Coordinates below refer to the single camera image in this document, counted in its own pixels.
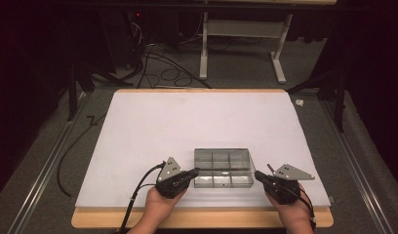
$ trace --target metal rail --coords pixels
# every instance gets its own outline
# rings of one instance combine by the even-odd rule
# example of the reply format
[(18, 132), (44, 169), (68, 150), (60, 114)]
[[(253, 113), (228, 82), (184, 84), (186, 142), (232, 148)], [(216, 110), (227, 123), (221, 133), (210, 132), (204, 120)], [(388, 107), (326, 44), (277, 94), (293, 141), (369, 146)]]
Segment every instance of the metal rail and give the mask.
[(74, 118), (71, 121), (67, 121), (66, 125), (64, 126), (59, 138), (56, 141), (44, 167), (42, 168), (39, 176), (35, 180), (34, 184), (32, 185), (29, 193), (20, 208), (16, 218), (14, 219), (10, 229), (8, 230), (8, 234), (16, 234), (22, 233), (25, 226), (28, 224), (29, 218), (31, 217), (32, 213), (37, 206), (38, 201), (41, 198), (41, 195), (46, 188), (51, 175), (53, 174), (54, 169), (57, 167), (60, 161), (60, 152), (79, 116), (79, 113), (87, 103), (89, 96), (86, 96), (84, 93), (81, 94), (81, 104), (80, 108), (78, 109), (77, 113), (75, 114)]
[(338, 126), (336, 126), (334, 122), (334, 113), (332, 107), (327, 101), (321, 101), (320, 103), (323, 107), (324, 112), (327, 114), (330, 123), (334, 127), (334, 131), (338, 136), (339, 143), (344, 150), (345, 162), (347, 163), (348, 169), (351, 172), (352, 177), (354, 178), (354, 182), (356, 183), (358, 190), (363, 197), (364, 203), (369, 210), (373, 221), (375, 222), (378, 232), (382, 234), (394, 234), (390, 223), (388, 222), (383, 210), (381, 209), (378, 197), (376, 196), (374, 190), (367, 181), (367, 178), (364, 175), (363, 170), (361, 169), (354, 155), (354, 152), (351, 150), (349, 142), (347, 141), (344, 133), (341, 133), (339, 131)]

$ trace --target black cable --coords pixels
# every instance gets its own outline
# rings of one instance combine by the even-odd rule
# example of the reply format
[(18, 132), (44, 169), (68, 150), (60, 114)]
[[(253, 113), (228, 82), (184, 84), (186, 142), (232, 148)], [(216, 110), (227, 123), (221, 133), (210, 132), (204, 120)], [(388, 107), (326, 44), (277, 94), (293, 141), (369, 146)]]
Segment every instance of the black cable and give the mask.
[(315, 229), (315, 226), (317, 225), (317, 224), (316, 224), (316, 220), (315, 220), (314, 207), (312, 206), (311, 200), (309, 199), (309, 197), (308, 197), (308, 195), (305, 193), (305, 191), (302, 190), (302, 189), (299, 190), (299, 191), (302, 191), (302, 192), (305, 194), (306, 198), (307, 198), (308, 201), (309, 201), (309, 204), (308, 204), (307, 201), (305, 201), (305, 199), (303, 199), (300, 195), (296, 194), (293, 190), (291, 190), (291, 189), (289, 189), (289, 188), (287, 188), (287, 187), (285, 187), (285, 186), (282, 186), (282, 185), (280, 185), (280, 184), (277, 184), (277, 187), (280, 188), (280, 189), (284, 189), (284, 190), (286, 190), (287, 192), (291, 193), (293, 196), (295, 196), (296, 198), (298, 198), (300, 201), (302, 201), (302, 202), (308, 207), (309, 215), (310, 215), (309, 222), (310, 222), (310, 224), (311, 224), (312, 230), (314, 230), (314, 229)]
[(149, 49), (148, 52), (147, 52), (146, 59), (144, 60), (144, 69), (143, 69), (143, 72), (141, 73), (141, 77), (140, 77), (140, 79), (139, 79), (138, 85), (136, 86), (136, 89), (140, 88), (141, 81), (143, 80), (143, 77), (144, 77), (145, 72), (146, 72), (146, 69), (147, 69), (147, 59), (148, 59), (148, 55), (150, 54), (152, 48), (153, 48), (153, 47), (150, 47), (150, 49)]
[(253, 45), (257, 45), (257, 44), (262, 44), (264, 42), (266, 42), (269, 38), (266, 37), (258, 37), (257, 40), (255, 42), (245, 42), (245, 41), (241, 41), (241, 40), (235, 40), (235, 38), (238, 37), (233, 37), (232, 43), (237, 44), (237, 45), (247, 45), (247, 46), (253, 46)]
[[(224, 38), (224, 37), (211, 37), (211, 38), (209, 38), (210, 40), (209, 40), (209, 43), (208, 43), (208, 49), (210, 50), (210, 51), (225, 51), (225, 50), (227, 50), (231, 45), (232, 45), (232, 42), (233, 42), (233, 39), (232, 38)], [(221, 44), (221, 42), (219, 41), (219, 40), (223, 40), (223, 41), (227, 41), (228, 43), (227, 43), (227, 45), (226, 46), (224, 46), (223, 48), (219, 48), (219, 49), (215, 49), (215, 48), (212, 48), (212, 40), (214, 40), (215, 42), (216, 42), (216, 44), (217, 45), (220, 45)]]
[(119, 233), (120, 233), (120, 234), (124, 234), (125, 231), (126, 231), (126, 223), (127, 223), (127, 221), (129, 220), (130, 212), (132, 211), (133, 204), (134, 204), (135, 201), (136, 201), (136, 197), (138, 196), (139, 190), (140, 190), (142, 187), (144, 187), (144, 185), (142, 185), (143, 182), (144, 182), (144, 180), (145, 180), (145, 179), (147, 178), (147, 176), (149, 176), (154, 170), (156, 170), (156, 169), (163, 169), (163, 168), (165, 167), (165, 164), (166, 164), (166, 162), (163, 161), (163, 163), (158, 164), (158, 165), (154, 166), (153, 168), (151, 168), (151, 169), (143, 176), (143, 178), (142, 178), (141, 181), (139, 182), (138, 186), (137, 186), (136, 189), (135, 189), (135, 192), (133, 193), (132, 199), (130, 200), (129, 206), (127, 207), (126, 214), (124, 215), (122, 225), (121, 225), (121, 227), (120, 227), (120, 229), (119, 229)]
[[(148, 85), (150, 86), (150, 89), (155, 89), (156, 85), (159, 84), (159, 82), (160, 82), (160, 77), (155, 75), (155, 74), (145, 74), (145, 76), (147, 78), (147, 82), (148, 82)], [(150, 78), (149, 78), (150, 76), (153, 76), (153, 77), (155, 77), (157, 79), (156, 82), (153, 85), (150, 82)]]
[(202, 41), (198, 41), (199, 38), (197, 38), (196, 40), (192, 40), (183, 44), (180, 44), (182, 47), (186, 48), (186, 49), (197, 49), (197, 48), (202, 48)]
[(144, 184), (144, 185), (142, 185), (140, 188), (143, 188), (143, 187), (145, 187), (145, 186), (155, 186), (156, 184), (154, 184), (154, 183), (147, 183), (147, 184)]
[[(180, 77), (180, 70), (177, 67), (175, 67), (173, 64), (170, 64), (168, 62), (165, 62), (165, 63), (167, 63), (168, 65), (171, 65), (174, 68), (163, 70), (162, 73), (160, 74), (160, 77), (163, 80), (165, 80), (165, 81), (175, 81), (175, 80), (177, 80)], [(175, 77), (173, 77), (173, 78), (165, 78), (165, 73), (167, 73), (168, 71), (176, 71), (178, 74), (176, 74)]]
[(107, 79), (106, 77), (102, 76), (101, 74), (99, 74), (102, 78), (104, 78), (105, 80), (101, 80), (99, 78), (97, 78), (96, 76), (92, 75), (92, 79), (96, 82), (99, 82), (100, 84), (113, 84), (113, 85), (119, 85), (119, 86), (123, 86), (122, 82), (125, 82), (128, 79), (131, 79), (133, 77), (135, 77), (136, 75), (138, 75), (143, 69), (143, 62), (141, 61), (141, 59), (139, 59), (138, 63), (136, 64), (136, 66), (134, 67), (133, 71), (121, 78), (115, 78), (116, 80), (113, 81), (111, 77), (114, 77), (113, 75), (110, 75), (110, 79)]
[(72, 142), (72, 143), (70, 144), (70, 146), (65, 150), (65, 152), (64, 152), (64, 153), (62, 154), (62, 156), (61, 156), (61, 159), (60, 159), (60, 161), (59, 161), (59, 165), (58, 165), (58, 168), (57, 168), (57, 184), (59, 185), (59, 189), (61, 190), (61, 192), (62, 192), (63, 194), (65, 194), (65, 196), (67, 196), (67, 197), (69, 197), (69, 198), (71, 198), (72, 195), (71, 195), (70, 193), (68, 193), (68, 192), (62, 187), (61, 181), (60, 181), (60, 170), (61, 170), (62, 162), (64, 161), (65, 156), (68, 154), (68, 152), (71, 150), (71, 148), (78, 142), (78, 140), (80, 140), (80, 138), (83, 137), (84, 134), (86, 134), (93, 126), (95, 126), (95, 125), (96, 125), (100, 120), (102, 120), (106, 115), (107, 115), (106, 113), (103, 114), (103, 115), (101, 115), (95, 122), (93, 122), (83, 133), (81, 133), (81, 135), (80, 135), (78, 138), (76, 138), (76, 139), (74, 140), (74, 142)]
[(149, 53), (149, 54), (150, 54), (150, 55), (157, 56), (157, 57), (159, 57), (159, 58), (163, 58), (163, 59), (168, 60), (171, 64), (173, 64), (174, 66), (180, 68), (183, 72), (185, 72), (185, 73), (189, 76), (190, 79), (195, 80), (195, 81), (201, 83), (203, 86), (205, 86), (205, 87), (208, 88), (208, 89), (211, 89), (211, 88), (212, 88), (212, 87), (209, 86), (206, 82), (204, 82), (204, 81), (201, 80), (201, 79), (196, 78), (192, 73), (190, 73), (189, 71), (187, 71), (185, 68), (183, 68), (181, 65), (179, 65), (177, 62), (171, 60), (170, 58), (167, 58), (167, 57), (165, 57), (165, 56), (162, 56), (162, 55), (159, 55), (159, 54), (156, 54), (156, 53)]
[[(185, 84), (180, 84), (180, 82), (181, 82), (182, 80), (187, 80), (187, 83), (185, 83)], [(187, 78), (187, 77), (179, 78), (178, 80), (175, 81), (175, 86), (177, 86), (177, 87), (186, 87), (186, 86), (192, 84), (192, 82), (193, 82), (193, 80), (192, 80), (191, 78)]]
[(112, 83), (114, 83), (116, 85), (119, 85), (119, 86), (133, 86), (133, 83), (127, 83), (127, 82), (125, 82), (123, 80), (120, 80), (120, 79), (116, 78), (115, 76), (111, 75), (110, 73), (105, 72), (105, 71), (103, 71), (101, 69), (98, 69), (97, 67), (92, 66), (89, 63), (81, 62), (81, 64), (83, 64), (83, 66), (87, 70), (89, 70), (90, 72), (97, 73), (98, 75), (102, 76), (103, 78), (111, 81)]

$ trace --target clear plastic container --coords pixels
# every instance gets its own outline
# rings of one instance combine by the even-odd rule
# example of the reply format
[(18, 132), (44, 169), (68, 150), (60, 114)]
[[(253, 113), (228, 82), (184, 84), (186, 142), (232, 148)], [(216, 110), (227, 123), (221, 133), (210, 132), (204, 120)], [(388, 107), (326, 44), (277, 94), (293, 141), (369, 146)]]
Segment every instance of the clear plastic container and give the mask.
[(246, 148), (198, 148), (194, 153), (199, 176), (196, 188), (249, 188), (254, 165)]

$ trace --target wire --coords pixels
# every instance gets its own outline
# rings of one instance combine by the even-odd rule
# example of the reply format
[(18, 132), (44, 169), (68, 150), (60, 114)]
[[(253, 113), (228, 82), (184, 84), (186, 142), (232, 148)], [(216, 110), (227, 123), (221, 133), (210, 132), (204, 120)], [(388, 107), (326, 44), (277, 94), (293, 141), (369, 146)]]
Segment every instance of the wire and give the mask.
[[(168, 63), (168, 62), (165, 62), (165, 63), (167, 63), (167, 64), (173, 66), (174, 68), (173, 68), (173, 69), (171, 68), (171, 69), (163, 70), (162, 73), (160, 74), (160, 77), (161, 77), (163, 80), (165, 80), (165, 81), (175, 81), (175, 80), (177, 80), (177, 79), (180, 77), (180, 70), (179, 70), (177, 67), (175, 67), (174, 65), (172, 65), (172, 64), (170, 64), (170, 63)], [(176, 71), (176, 72), (177, 72), (177, 74), (175, 75), (175, 77), (165, 78), (165, 77), (166, 77), (166, 76), (165, 76), (165, 73), (169, 73), (169, 72), (171, 72), (171, 71)]]
[(218, 40), (227, 41), (227, 45), (225, 45), (222, 48), (216, 49), (216, 48), (212, 48), (211, 43), (208, 43), (208, 49), (210, 51), (225, 51), (232, 45), (232, 42), (233, 42), (231, 37), (225, 38), (225, 37), (221, 37), (221, 36), (212, 36), (209, 38), (209, 42), (212, 42), (212, 40), (216, 41), (217, 44), (221, 44)]
[(101, 69), (98, 69), (95, 66), (90, 65), (89, 63), (82, 62), (82, 64), (84, 65), (84, 67), (87, 70), (89, 70), (91, 72), (94, 72), (94, 73), (97, 73), (102, 78), (112, 82), (113, 84), (119, 85), (119, 86), (133, 86), (133, 83), (127, 83), (124, 80), (134, 77), (142, 69), (142, 62), (138, 61), (137, 66), (135, 67), (135, 70), (132, 73), (130, 73), (129, 75), (126, 75), (126, 76), (124, 76), (122, 78), (117, 78), (117, 77), (111, 75), (108, 72), (105, 72), (105, 71), (103, 71)]
[(151, 168), (141, 179), (141, 181), (139, 182), (139, 185), (136, 187), (135, 192), (133, 193), (132, 199), (130, 200), (129, 206), (127, 207), (126, 210), (126, 214), (124, 215), (123, 218), (123, 222), (122, 225), (120, 226), (119, 232), (120, 234), (124, 234), (126, 231), (126, 223), (129, 220), (129, 216), (130, 216), (130, 212), (132, 211), (133, 208), (133, 204), (136, 201), (136, 197), (138, 196), (139, 190), (143, 187), (145, 187), (145, 185), (142, 185), (144, 180), (147, 178), (147, 176), (149, 176), (154, 170), (156, 169), (163, 169), (165, 167), (166, 162), (163, 161), (163, 163), (158, 164), (156, 166), (154, 166), (153, 168)]
[(68, 193), (68, 192), (62, 187), (62, 184), (61, 184), (61, 181), (60, 181), (60, 170), (61, 170), (62, 162), (64, 161), (64, 159), (65, 159), (66, 155), (68, 154), (68, 152), (69, 152), (69, 151), (72, 149), (72, 147), (78, 142), (78, 140), (80, 140), (81, 137), (83, 137), (84, 134), (86, 134), (93, 126), (95, 126), (95, 125), (96, 125), (100, 120), (102, 120), (106, 115), (107, 115), (106, 113), (103, 114), (103, 115), (101, 115), (95, 122), (93, 122), (83, 133), (81, 133), (81, 135), (80, 135), (78, 138), (76, 138), (76, 139), (70, 144), (70, 146), (65, 150), (65, 152), (64, 152), (64, 153), (62, 154), (62, 156), (61, 156), (61, 159), (60, 159), (60, 162), (59, 162), (59, 166), (57, 167), (57, 184), (59, 185), (59, 189), (61, 190), (61, 192), (62, 192), (63, 194), (65, 194), (65, 196), (67, 196), (67, 197), (69, 197), (69, 198), (71, 198), (72, 195), (71, 195), (70, 193)]
[(146, 69), (147, 69), (147, 59), (148, 59), (148, 55), (150, 55), (151, 50), (153, 49), (154, 46), (155, 46), (155, 45), (153, 45), (152, 47), (150, 47), (150, 49), (149, 49), (148, 52), (147, 52), (146, 59), (144, 60), (144, 69), (143, 69), (143, 72), (141, 73), (141, 77), (140, 77), (140, 79), (139, 79), (138, 85), (136, 86), (136, 89), (140, 88), (141, 81), (143, 80), (143, 77), (144, 77), (144, 75), (145, 75), (145, 73), (146, 73)]
[(238, 40), (238, 39), (240, 39), (240, 37), (232, 38), (232, 43), (237, 44), (237, 45), (254, 46), (254, 45), (258, 45), (258, 44), (263, 44), (263, 43), (267, 42), (270, 38), (256, 37), (255, 42), (247, 42), (247, 41)]
[(140, 28), (140, 26), (138, 24), (136, 24), (134, 22), (132, 22), (132, 25), (136, 27), (135, 31), (133, 32), (133, 37), (136, 38), (136, 34), (138, 33), (138, 30), (140, 32), (140, 34), (139, 34), (139, 43), (138, 43), (138, 45), (140, 45), (141, 44), (141, 38), (142, 38), (141, 28)]
[(188, 40), (186, 40), (186, 41), (183, 41), (183, 42), (179, 42), (180, 44), (189, 43), (189, 42), (191, 42), (191, 41), (195, 41), (195, 40), (197, 40), (197, 39), (199, 39), (199, 38), (202, 37), (202, 36), (196, 37), (196, 36), (198, 35), (198, 33), (199, 33), (200, 26), (202, 25), (202, 20), (203, 20), (203, 13), (200, 15), (198, 27), (196, 28), (195, 34), (194, 34), (190, 39), (188, 39)]
[[(150, 89), (155, 89), (157, 84), (159, 84), (159, 82), (160, 82), (160, 77), (155, 75), (155, 74), (145, 74), (145, 76), (147, 78), (147, 82), (148, 82), (148, 85), (150, 86)], [(149, 77), (155, 77), (156, 78), (156, 82), (154, 84), (152, 84), (150, 82), (150, 78)]]
[[(157, 57), (159, 57), (159, 58), (153, 58), (153, 57), (150, 57), (149, 55), (154, 55), (154, 56), (157, 56)], [(209, 86), (206, 82), (204, 82), (204, 81), (202, 81), (202, 80), (196, 78), (192, 73), (190, 73), (189, 71), (187, 71), (185, 68), (183, 68), (181, 65), (179, 65), (177, 62), (171, 60), (170, 58), (167, 58), (167, 57), (165, 57), (165, 56), (162, 56), (162, 55), (159, 55), (159, 54), (156, 54), (156, 53), (151, 53), (151, 52), (148, 53), (147, 57), (150, 58), (150, 59), (156, 59), (156, 60), (165, 62), (165, 63), (167, 63), (167, 64), (169, 64), (169, 65), (172, 65), (172, 66), (175, 67), (177, 70), (181, 69), (181, 71), (183, 71), (184, 73), (186, 73), (186, 74), (189, 76), (189, 78), (183, 78), (183, 79), (192, 79), (192, 80), (195, 80), (195, 81), (199, 82), (200, 84), (202, 84), (203, 86), (205, 86), (206, 88), (211, 89), (211, 86)]]
[(295, 196), (296, 198), (298, 198), (300, 201), (302, 201), (302, 202), (308, 207), (308, 209), (309, 209), (309, 215), (310, 215), (310, 220), (309, 220), (309, 221), (310, 221), (310, 223), (311, 223), (311, 228), (312, 228), (312, 230), (314, 230), (314, 229), (315, 229), (315, 226), (316, 226), (315, 214), (314, 214), (314, 207), (312, 206), (311, 200), (309, 199), (309, 197), (308, 197), (308, 195), (305, 193), (305, 191), (302, 190), (302, 189), (299, 190), (299, 191), (302, 191), (302, 192), (305, 194), (306, 198), (308, 199), (309, 204), (308, 204), (307, 201), (305, 201), (305, 199), (303, 199), (300, 195), (296, 194), (293, 190), (291, 190), (291, 189), (289, 189), (289, 188), (287, 188), (287, 187), (285, 187), (285, 186), (282, 186), (281, 184), (277, 184), (277, 186), (278, 186), (278, 188), (284, 189), (284, 190), (286, 190), (287, 192), (291, 193), (293, 196)]
[(142, 185), (140, 188), (143, 188), (143, 187), (145, 187), (145, 186), (155, 186), (156, 184), (154, 184), (154, 183), (147, 183), (147, 184), (144, 184), (144, 185)]

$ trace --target table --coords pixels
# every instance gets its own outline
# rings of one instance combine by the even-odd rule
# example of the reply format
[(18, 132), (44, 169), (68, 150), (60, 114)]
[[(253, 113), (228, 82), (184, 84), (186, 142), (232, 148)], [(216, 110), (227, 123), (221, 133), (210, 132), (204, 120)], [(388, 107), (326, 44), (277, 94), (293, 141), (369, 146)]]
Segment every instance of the table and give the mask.
[[(231, 2), (231, 3), (275, 3), (292, 5), (335, 5), (337, 0), (205, 0), (208, 2)], [(279, 61), (285, 39), (291, 25), (292, 14), (287, 14), (284, 21), (242, 21), (242, 20), (220, 20), (208, 19), (208, 13), (203, 14), (202, 53), (200, 59), (199, 77), (208, 77), (208, 35), (218, 36), (242, 36), (242, 37), (266, 37), (277, 38), (278, 45), (275, 52), (270, 53), (277, 80), (285, 84), (286, 79)]]
[[(171, 115), (179, 116), (179, 119), (170, 118)], [(248, 124), (238, 125), (238, 119)], [(195, 125), (191, 126), (186, 120), (193, 121)], [(188, 131), (185, 131), (186, 124), (189, 126)], [(150, 147), (143, 145), (147, 139), (154, 142), (149, 144)], [(288, 147), (287, 141), (291, 141), (294, 147)], [(77, 199), (72, 224), (77, 228), (120, 226), (129, 193), (133, 192), (132, 184), (139, 182), (135, 175), (143, 174), (144, 168), (155, 164), (153, 159), (160, 159), (162, 153), (172, 155), (183, 169), (189, 170), (193, 162), (190, 153), (196, 146), (224, 148), (245, 145), (250, 148), (254, 164), (260, 171), (266, 171), (260, 166), (266, 160), (276, 168), (284, 160), (295, 159), (293, 161), (298, 162), (300, 169), (314, 174), (315, 180), (301, 183), (313, 193), (311, 200), (318, 226), (333, 224), (328, 196), (316, 173), (298, 116), (288, 94), (282, 90), (118, 91), (110, 104)], [(266, 157), (266, 151), (277, 157)], [(216, 191), (190, 185), (176, 210), (161, 227), (282, 226), (278, 214), (267, 205), (262, 191), (262, 185), (257, 181), (252, 188), (245, 190)], [(145, 191), (144, 194), (140, 191), (128, 222), (129, 227), (139, 220), (144, 197)]]

